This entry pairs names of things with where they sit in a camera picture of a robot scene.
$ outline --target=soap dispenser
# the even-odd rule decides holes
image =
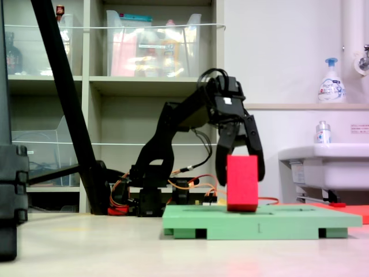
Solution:
[[[337,75],[334,69],[334,64],[338,60],[336,58],[326,59],[328,63],[328,72],[318,94],[320,103],[345,103],[346,102],[346,89],[342,83],[341,78]]]

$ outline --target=wooden shelf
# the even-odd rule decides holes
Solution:
[[[141,188],[130,188],[130,193],[139,193]],[[172,188],[160,188],[162,193],[172,193]],[[190,193],[206,193],[210,190],[208,188],[194,188],[190,189]]]
[[[82,96],[82,76],[74,76],[79,97]],[[11,95],[51,96],[57,95],[53,76],[8,75]]]
[[[297,103],[297,104],[259,104],[245,103],[248,110],[369,110],[368,104],[353,103]]]
[[[196,90],[197,77],[91,76],[90,83],[104,96],[187,97]]]
[[[145,6],[211,6],[212,0],[103,0],[106,4]]]
[[[80,192],[79,186],[32,186],[27,192]]]

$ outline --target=black cable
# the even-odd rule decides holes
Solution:
[[[195,129],[192,129],[192,131],[201,140],[201,142],[203,143],[206,151],[208,152],[208,156],[206,157],[205,160],[203,160],[201,163],[198,163],[198,164],[195,164],[194,166],[191,166],[193,169],[195,169],[196,167],[202,166],[203,164],[205,164],[210,159],[210,157],[213,155],[213,148],[212,148],[212,143],[210,141],[210,138],[208,137],[207,134],[205,134],[202,131],[197,131]],[[187,172],[187,171],[190,171],[190,169],[188,167],[184,167],[184,168],[180,169],[179,171],[180,172]]]
[[[225,84],[224,89],[226,91],[228,91],[229,90],[229,76],[228,76],[228,73],[225,70],[220,69],[220,68],[210,68],[207,71],[205,71],[203,74],[201,74],[200,77],[197,79],[197,89],[199,89],[202,79],[205,78],[206,76],[210,75],[211,73],[215,72],[215,71],[220,72],[223,75],[224,84]]]

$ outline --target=green foam board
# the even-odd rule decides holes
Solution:
[[[362,226],[362,217],[310,205],[262,205],[255,213],[227,212],[226,206],[168,205],[164,235],[207,239],[346,238],[348,227]]]

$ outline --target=floor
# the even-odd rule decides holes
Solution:
[[[369,276],[369,225],[348,239],[172,240],[160,218],[31,214],[18,233],[1,277]]]

